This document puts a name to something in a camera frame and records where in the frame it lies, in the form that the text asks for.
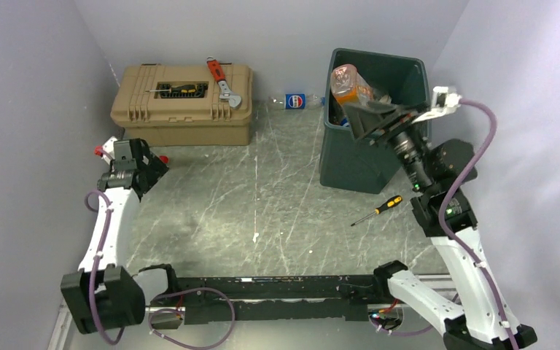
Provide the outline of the blue cap bottle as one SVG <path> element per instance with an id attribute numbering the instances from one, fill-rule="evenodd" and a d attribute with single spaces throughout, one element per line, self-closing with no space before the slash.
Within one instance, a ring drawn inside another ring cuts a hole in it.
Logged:
<path id="1" fill-rule="evenodd" d="M 268 98 L 268 107 L 275 110 L 317 109 L 324 106 L 325 97 L 305 93 L 282 93 Z"/>

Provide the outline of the crushed orange bottle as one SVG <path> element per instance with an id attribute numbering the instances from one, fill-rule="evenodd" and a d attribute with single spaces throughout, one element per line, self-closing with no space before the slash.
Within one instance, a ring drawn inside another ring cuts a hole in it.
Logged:
<path id="1" fill-rule="evenodd" d="M 372 87 L 360 75 L 356 66 L 344 64 L 332 70 L 330 91 L 340 104 L 367 104 L 374 100 Z"/>

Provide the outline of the red handled adjustable wrench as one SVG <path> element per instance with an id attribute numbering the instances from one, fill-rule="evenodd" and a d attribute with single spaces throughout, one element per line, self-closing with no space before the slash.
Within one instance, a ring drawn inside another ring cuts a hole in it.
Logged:
<path id="1" fill-rule="evenodd" d="M 240 107 L 242 98 L 239 94 L 234 93 L 226 80 L 225 73 L 222 69 L 222 65 L 212 56 L 206 58 L 206 65 L 209 68 L 211 75 L 213 76 L 215 82 L 219 87 L 219 100 L 228 103 L 231 109 L 237 109 Z"/>

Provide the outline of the tan plastic toolbox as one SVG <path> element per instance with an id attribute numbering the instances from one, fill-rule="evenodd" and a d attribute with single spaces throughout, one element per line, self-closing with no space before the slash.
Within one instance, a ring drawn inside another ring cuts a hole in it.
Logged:
<path id="1" fill-rule="evenodd" d="M 219 87 L 207 65 L 166 66 L 159 63 L 129 66 L 110 116 L 132 138 L 154 147 L 224 145 L 250 142 L 254 72 L 247 65 L 224 64 L 230 89 L 239 94 L 239 108 L 219 100 Z M 148 93 L 167 85 L 192 84 L 195 93 Z"/>

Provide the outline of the black yellow screwdriver in toolbox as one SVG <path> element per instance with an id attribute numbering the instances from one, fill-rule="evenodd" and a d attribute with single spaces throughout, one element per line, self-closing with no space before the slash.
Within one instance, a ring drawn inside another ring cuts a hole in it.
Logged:
<path id="1" fill-rule="evenodd" d="M 148 90 L 148 93 L 195 93 L 197 91 L 197 87 L 192 84 L 188 85 L 167 85 L 164 87 L 160 87 L 153 90 Z"/>

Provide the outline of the black yellow screwdriver on table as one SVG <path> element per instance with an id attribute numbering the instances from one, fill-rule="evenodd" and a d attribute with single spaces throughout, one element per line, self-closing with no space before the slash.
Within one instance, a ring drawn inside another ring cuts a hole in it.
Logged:
<path id="1" fill-rule="evenodd" d="M 401 195 L 395 195 L 391 198 L 388 198 L 380 206 L 374 208 L 373 212 L 371 212 L 370 214 L 366 215 L 365 217 L 360 218 L 357 221 L 351 223 L 350 227 L 354 227 L 355 225 L 358 225 L 361 222 L 364 222 L 364 221 L 370 219 L 371 217 L 374 217 L 376 215 L 381 214 L 382 212 L 393 209 L 394 207 L 399 206 L 402 201 L 403 201 L 403 197 Z"/>

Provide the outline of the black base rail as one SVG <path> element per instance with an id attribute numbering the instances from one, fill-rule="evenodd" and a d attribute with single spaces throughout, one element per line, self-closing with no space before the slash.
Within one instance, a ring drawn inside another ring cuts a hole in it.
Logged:
<path id="1" fill-rule="evenodd" d="M 231 319 L 361 322 L 393 300 L 371 275 L 178 277 L 151 305 L 179 307 L 187 325 Z"/>

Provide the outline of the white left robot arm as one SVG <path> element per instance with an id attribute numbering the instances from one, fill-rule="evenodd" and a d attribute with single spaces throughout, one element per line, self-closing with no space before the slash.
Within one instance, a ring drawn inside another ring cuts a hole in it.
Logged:
<path id="1" fill-rule="evenodd" d="M 96 154 L 109 166 L 85 196 L 86 200 L 98 197 L 98 207 L 89 208 L 97 214 L 96 223 L 77 270 L 63 276 L 61 293 L 80 333 L 99 333 L 114 345 L 107 330 L 141 324 L 154 299 L 171 306 L 179 299 L 181 287 L 169 264 L 151 265 L 136 273 L 125 267 L 141 199 L 168 166 L 144 139 L 111 137 L 96 148 Z"/>

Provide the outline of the dark green plastic bin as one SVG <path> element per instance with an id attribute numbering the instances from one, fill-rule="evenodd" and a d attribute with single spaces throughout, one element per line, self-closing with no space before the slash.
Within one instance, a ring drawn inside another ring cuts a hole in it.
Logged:
<path id="1" fill-rule="evenodd" d="M 378 93 L 387 93 L 393 103 L 430 103 L 424 62 L 418 58 L 337 48 L 332 52 L 327 79 L 333 69 L 351 64 Z M 343 113 L 326 84 L 322 112 L 324 136 L 320 152 L 320 183 L 325 187 L 379 194 L 400 169 L 394 152 L 372 137 L 355 141 L 351 129 L 339 122 Z"/>

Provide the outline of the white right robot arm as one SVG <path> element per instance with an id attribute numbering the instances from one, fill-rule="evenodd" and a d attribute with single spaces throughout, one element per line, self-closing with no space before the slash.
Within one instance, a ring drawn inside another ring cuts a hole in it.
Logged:
<path id="1" fill-rule="evenodd" d="M 460 187 L 477 176 L 486 151 L 460 139 L 431 147 L 419 130 L 419 108 L 370 102 L 343 108 L 355 140 L 382 141 L 394 151 L 416 196 L 412 212 L 445 263 L 460 301 L 446 299 L 395 260 L 377 267 L 370 291 L 377 300 L 410 306 L 442 336 L 447 349 L 525 349 L 535 330 L 505 302 L 483 251 L 478 221 Z"/>

